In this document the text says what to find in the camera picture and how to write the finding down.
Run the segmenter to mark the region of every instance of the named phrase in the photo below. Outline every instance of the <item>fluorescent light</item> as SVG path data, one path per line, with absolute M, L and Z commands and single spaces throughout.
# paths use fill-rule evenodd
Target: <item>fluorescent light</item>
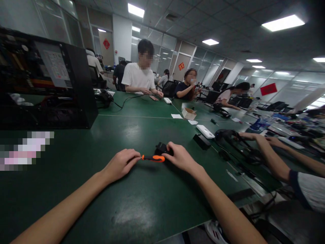
M 140 32 L 140 28 L 135 27 L 135 26 L 132 26 L 132 30 L 133 30 L 133 31 L 136 31 L 136 32 Z
M 280 72 L 280 71 L 276 71 L 276 73 L 279 75 L 289 75 L 290 74 L 288 72 Z
M 258 60 L 258 59 L 246 59 L 246 61 L 249 61 L 251 63 L 261 63 L 262 62 L 261 60 Z
M 291 15 L 282 19 L 264 23 L 262 24 L 262 26 L 269 29 L 270 31 L 277 31 L 277 30 L 288 29 L 288 28 L 292 28 L 304 24 L 305 22 L 299 19 L 296 15 Z
M 319 62 L 319 63 L 325 62 L 325 58 L 313 58 L 313 60 L 315 60 L 316 62 Z
M 205 40 L 205 41 L 203 41 L 203 43 L 208 44 L 209 46 L 218 44 L 217 41 L 212 40 L 212 39 Z
M 133 6 L 132 4 L 128 3 L 128 8 L 129 8 L 129 13 L 131 14 L 134 14 L 141 18 L 143 18 L 143 16 L 145 15 L 145 11 L 143 9 Z

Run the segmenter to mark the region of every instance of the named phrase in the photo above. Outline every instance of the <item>orange screwdriver handle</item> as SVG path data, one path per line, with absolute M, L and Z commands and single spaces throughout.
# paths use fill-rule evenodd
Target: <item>orange screwdriver handle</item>
M 165 162 L 165 157 L 159 156 L 159 155 L 154 155 L 154 156 L 151 156 L 151 157 L 145 157 L 144 155 L 142 155 L 142 160 L 150 160 L 150 161 L 153 161 L 153 162 L 162 163 L 162 162 Z

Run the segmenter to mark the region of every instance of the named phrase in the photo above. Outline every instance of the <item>computer tower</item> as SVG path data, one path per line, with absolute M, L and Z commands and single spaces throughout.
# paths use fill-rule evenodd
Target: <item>computer tower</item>
M 98 109 L 86 52 L 0 28 L 0 129 L 89 129 Z

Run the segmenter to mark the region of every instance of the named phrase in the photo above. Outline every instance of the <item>small cardboard box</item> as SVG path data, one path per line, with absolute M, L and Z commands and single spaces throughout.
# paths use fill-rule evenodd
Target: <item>small cardboard box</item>
M 188 119 L 188 120 L 194 120 L 196 117 L 195 111 L 189 108 L 184 108 L 182 111 L 182 115 L 184 119 Z

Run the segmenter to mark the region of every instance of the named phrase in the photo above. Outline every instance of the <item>smartphone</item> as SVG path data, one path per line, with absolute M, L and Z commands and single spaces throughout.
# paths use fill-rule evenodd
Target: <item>smartphone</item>
M 154 97 L 154 96 L 149 96 L 152 100 L 154 100 L 154 101 L 159 101 L 156 97 Z

